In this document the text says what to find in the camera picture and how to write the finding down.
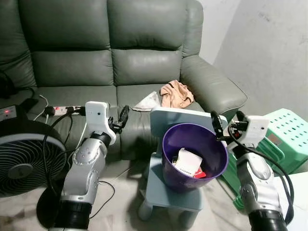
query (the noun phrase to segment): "sofa backrest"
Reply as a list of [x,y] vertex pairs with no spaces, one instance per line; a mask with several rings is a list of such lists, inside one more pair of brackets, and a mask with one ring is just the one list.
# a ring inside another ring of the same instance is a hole
[[38,86],[166,83],[200,50],[196,0],[2,0],[0,19],[8,5],[0,69],[17,62],[10,76],[25,75],[22,85],[35,84],[33,73]]

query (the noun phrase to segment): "white wall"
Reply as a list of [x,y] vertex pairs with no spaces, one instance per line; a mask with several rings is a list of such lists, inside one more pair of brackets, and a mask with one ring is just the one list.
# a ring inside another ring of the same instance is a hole
[[248,95],[244,112],[288,108],[308,121],[307,12],[306,0],[240,2],[214,65]]
[[199,0],[204,22],[200,56],[213,64],[241,0]]

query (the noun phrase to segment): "green leather sofa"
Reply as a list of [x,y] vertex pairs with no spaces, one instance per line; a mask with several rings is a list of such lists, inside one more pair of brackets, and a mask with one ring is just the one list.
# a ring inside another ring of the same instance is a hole
[[[117,118],[124,105],[133,107],[177,79],[195,96],[187,109],[216,110],[230,120],[247,98],[198,56],[202,23],[196,0],[1,0],[0,69],[15,86],[35,88],[39,103],[30,119],[45,107],[40,94],[52,106],[108,102]],[[0,99],[0,107],[29,96],[21,91]],[[149,122],[149,113],[131,110],[108,159],[149,156],[157,142]],[[74,117],[68,148],[84,123]],[[56,127],[63,138],[69,124]]]

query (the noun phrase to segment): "light blue stool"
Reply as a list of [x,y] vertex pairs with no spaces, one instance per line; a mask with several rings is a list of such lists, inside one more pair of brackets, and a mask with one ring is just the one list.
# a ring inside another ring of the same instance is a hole
[[[222,127],[227,126],[225,117],[220,116]],[[194,123],[213,131],[210,113],[176,108],[157,107],[151,111],[151,133],[159,138],[156,153],[152,154],[149,167],[144,176],[148,178],[145,198],[139,208],[141,220],[151,217],[153,206],[176,208],[182,210],[180,224],[190,228],[200,210],[209,207],[205,204],[202,189],[198,188],[186,193],[176,193],[169,189],[163,179],[162,172],[162,140],[165,132],[175,124]]]

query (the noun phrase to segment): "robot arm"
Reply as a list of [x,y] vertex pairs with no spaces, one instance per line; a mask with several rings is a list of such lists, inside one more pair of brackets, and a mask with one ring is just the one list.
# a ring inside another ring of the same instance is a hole
[[[212,112],[211,115],[218,140],[226,141],[227,150],[237,159],[240,194],[252,231],[287,231],[278,192],[273,182],[273,170],[263,157],[247,151],[231,137],[223,136],[217,113]],[[245,147],[255,149],[265,137],[269,121],[262,116],[244,116],[241,112],[237,116],[240,121],[231,124],[231,127],[235,128],[231,131],[233,137]]]
[[109,117],[109,105],[102,102],[86,103],[86,120],[90,138],[74,152],[72,167],[66,175],[60,197],[60,207],[51,231],[86,231],[94,204],[99,177],[105,167],[107,148],[116,141],[128,119],[125,106],[119,121]]

